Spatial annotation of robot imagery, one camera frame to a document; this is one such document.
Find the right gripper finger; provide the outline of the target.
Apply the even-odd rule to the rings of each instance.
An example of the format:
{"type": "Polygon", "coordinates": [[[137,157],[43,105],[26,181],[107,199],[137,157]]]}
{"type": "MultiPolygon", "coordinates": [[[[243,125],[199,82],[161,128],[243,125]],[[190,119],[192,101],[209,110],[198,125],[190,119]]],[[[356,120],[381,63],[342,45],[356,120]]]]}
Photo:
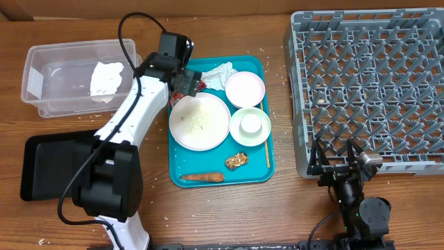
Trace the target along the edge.
{"type": "Polygon", "coordinates": [[[347,139],[347,156],[349,166],[353,166],[357,163],[357,156],[359,156],[364,150],[352,139],[347,139]]]}
{"type": "Polygon", "coordinates": [[[325,168],[330,166],[330,162],[325,155],[319,139],[313,141],[307,175],[320,176],[325,172],[325,168]]]}

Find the red snack wrapper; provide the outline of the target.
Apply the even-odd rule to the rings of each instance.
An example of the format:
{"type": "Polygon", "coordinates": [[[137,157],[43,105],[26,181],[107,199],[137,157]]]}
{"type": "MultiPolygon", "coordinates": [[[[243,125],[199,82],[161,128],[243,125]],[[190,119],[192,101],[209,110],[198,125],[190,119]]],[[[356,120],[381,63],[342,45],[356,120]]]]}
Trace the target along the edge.
{"type": "MultiPolygon", "coordinates": [[[[207,85],[203,81],[200,81],[199,86],[197,88],[197,92],[200,92],[201,90],[203,90],[206,87],[207,87],[207,85]]],[[[186,96],[186,94],[182,94],[182,93],[175,91],[172,94],[171,98],[169,99],[169,107],[173,108],[179,102],[179,100],[181,100],[185,96],[186,96]]]]}

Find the white tissue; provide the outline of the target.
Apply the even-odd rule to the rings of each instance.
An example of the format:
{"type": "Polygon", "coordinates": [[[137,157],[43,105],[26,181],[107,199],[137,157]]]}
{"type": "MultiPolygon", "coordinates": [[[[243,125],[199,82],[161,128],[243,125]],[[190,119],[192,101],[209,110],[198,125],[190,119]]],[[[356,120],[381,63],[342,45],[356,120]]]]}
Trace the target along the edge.
{"type": "Polygon", "coordinates": [[[206,87],[213,90],[225,90],[228,79],[237,73],[231,62],[223,63],[214,69],[203,72],[201,81],[206,87]]]}
{"type": "Polygon", "coordinates": [[[123,64],[98,62],[94,68],[90,82],[90,96],[93,101],[109,103],[121,85],[123,64]]]}

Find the large white plate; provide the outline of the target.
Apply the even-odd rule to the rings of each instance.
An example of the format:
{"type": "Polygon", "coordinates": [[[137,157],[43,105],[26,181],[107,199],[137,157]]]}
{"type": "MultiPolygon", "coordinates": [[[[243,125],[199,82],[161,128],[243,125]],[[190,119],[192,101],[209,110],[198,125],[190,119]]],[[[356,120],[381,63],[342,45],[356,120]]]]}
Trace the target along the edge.
{"type": "Polygon", "coordinates": [[[207,151],[222,143],[229,133],[230,110],[217,96],[199,92],[185,96],[169,115],[169,131],[182,147],[207,151]]]}

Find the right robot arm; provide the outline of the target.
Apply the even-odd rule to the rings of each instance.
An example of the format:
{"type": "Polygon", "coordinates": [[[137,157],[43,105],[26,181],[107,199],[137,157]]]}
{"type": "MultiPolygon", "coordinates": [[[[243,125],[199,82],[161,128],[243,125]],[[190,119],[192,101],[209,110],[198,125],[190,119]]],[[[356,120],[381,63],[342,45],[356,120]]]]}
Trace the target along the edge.
{"type": "Polygon", "coordinates": [[[312,229],[302,249],[394,249],[384,240],[389,233],[391,204],[381,197],[365,197],[364,183],[376,175],[382,157],[363,150],[353,139],[346,142],[348,164],[330,164],[319,140],[312,144],[307,173],[319,176],[318,186],[326,187],[339,210],[322,219],[312,229]],[[315,232],[329,219],[341,216],[344,232],[331,240],[315,240],[315,232]]]}

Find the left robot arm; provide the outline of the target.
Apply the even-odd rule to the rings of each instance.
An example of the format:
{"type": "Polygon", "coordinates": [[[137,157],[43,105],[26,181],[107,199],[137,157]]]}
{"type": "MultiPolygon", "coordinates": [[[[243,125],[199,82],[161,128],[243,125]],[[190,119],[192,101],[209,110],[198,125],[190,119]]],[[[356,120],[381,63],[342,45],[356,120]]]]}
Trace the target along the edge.
{"type": "Polygon", "coordinates": [[[137,213],[143,196],[139,147],[171,93],[194,96],[201,74],[187,69],[194,43],[162,32],[159,49],[135,68],[133,84],[114,117],[91,140],[74,148],[72,201],[101,224],[113,249],[150,249],[152,241],[137,213]]]}

